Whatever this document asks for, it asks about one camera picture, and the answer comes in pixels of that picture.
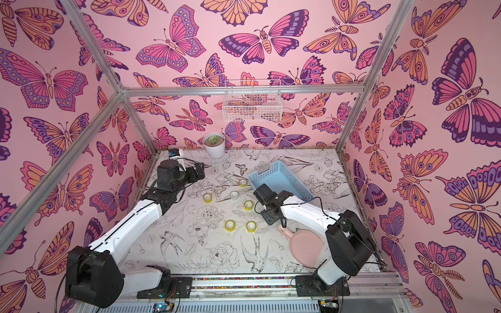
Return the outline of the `clear white tape roll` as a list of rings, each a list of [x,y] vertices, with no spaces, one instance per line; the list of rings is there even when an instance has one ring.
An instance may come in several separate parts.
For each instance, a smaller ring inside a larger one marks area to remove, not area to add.
[[[232,191],[230,193],[230,199],[233,200],[233,201],[238,200],[239,197],[240,197],[240,193],[238,191]]]

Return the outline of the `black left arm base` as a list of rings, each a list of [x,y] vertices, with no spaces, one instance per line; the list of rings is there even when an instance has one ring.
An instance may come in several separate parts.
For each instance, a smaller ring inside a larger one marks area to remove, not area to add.
[[[147,265],[148,269],[157,271],[160,274],[159,283],[155,287],[146,288],[136,295],[138,299],[188,299],[193,287],[193,277],[172,276],[171,271],[158,265]]]

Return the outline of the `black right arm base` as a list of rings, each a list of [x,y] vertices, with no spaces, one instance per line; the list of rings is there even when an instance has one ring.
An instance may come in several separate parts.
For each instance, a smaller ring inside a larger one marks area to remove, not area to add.
[[[344,276],[329,285],[316,275],[298,275],[295,276],[294,283],[299,297],[336,298],[350,295],[350,289]]]

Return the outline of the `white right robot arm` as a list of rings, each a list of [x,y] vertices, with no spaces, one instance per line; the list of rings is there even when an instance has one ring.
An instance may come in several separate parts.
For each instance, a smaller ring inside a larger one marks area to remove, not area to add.
[[[317,288],[333,286],[344,276],[356,276],[371,256],[376,244],[359,216],[351,210],[328,213],[312,200],[303,201],[283,190],[279,194],[266,184],[254,191],[263,205],[260,215],[290,240],[293,257],[305,267],[313,267],[320,251],[328,245],[330,257],[313,274]]]

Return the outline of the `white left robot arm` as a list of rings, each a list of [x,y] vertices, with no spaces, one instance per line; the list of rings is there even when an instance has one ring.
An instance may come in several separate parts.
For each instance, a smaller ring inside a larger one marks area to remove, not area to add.
[[[87,246],[76,246],[67,257],[67,271],[60,286],[65,298],[100,309],[123,296],[180,296],[180,284],[165,267],[148,265],[144,270],[120,270],[131,245],[154,222],[179,203],[188,187],[202,181],[205,165],[194,160],[184,165],[184,157],[163,160],[157,178],[136,206],[110,231]]]

